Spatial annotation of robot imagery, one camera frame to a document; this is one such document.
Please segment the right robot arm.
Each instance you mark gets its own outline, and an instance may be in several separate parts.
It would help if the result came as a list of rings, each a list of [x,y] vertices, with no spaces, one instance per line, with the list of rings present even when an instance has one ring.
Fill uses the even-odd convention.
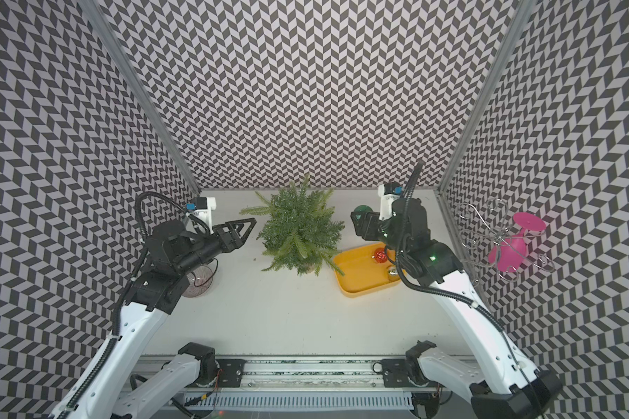
[[[417,198],[389,194],[381,210],[356,207],[358,237],[395,253],[398,277],[412,291],[431,295],[460,331],[475,365],[419,342],[405,354],[414,383],[438,382],[469,402],[479,418],[543,418],[563,390],[557,374],[541,369],[515,345],[475,291],[463,263],[431,236]]]

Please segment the green glitter ball ornament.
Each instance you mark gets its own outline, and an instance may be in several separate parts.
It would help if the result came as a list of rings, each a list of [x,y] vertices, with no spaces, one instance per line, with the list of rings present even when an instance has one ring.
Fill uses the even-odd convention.
[[[374,211],[368,205],[359,205],[352,212],[352,218],[354,220],[356,220],[356,221],[362,220],[365,216],[368,216],[368,215],[370,215],[370,216],[378,216],[379,213],[377,211]]]

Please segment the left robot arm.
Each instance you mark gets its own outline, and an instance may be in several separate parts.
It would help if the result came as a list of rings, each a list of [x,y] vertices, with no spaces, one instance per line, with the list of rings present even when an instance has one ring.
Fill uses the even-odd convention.
[[[143,351],[190,287],[190,275],[218,255],[241,248],[255,225],[255,219],[245,218],[210,231],[187,230],[179,220],[155,227],[113,310],[110,335],[50,416],[150,418],[190,384],[215,385],[220,367],[214,348],[189,343],[162,370],[121,395]]]

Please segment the red faceted ball ornament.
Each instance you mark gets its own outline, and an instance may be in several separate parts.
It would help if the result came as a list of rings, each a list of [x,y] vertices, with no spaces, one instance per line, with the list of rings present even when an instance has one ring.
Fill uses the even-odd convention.
[[[372,258],[378,264],[384,264],[388,261],[388,256],[383,247],[375,249]]]

